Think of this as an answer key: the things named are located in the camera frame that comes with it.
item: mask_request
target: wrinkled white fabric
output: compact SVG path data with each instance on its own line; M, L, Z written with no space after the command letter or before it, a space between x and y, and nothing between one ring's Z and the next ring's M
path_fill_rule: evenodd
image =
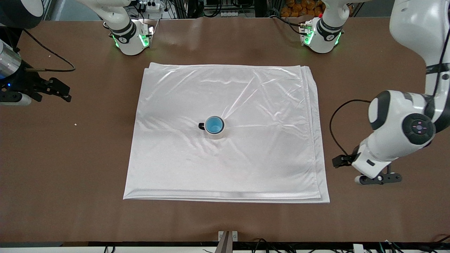
M224 119L224 136L198 128ZM145 69L124 199L329 203L308 67Z

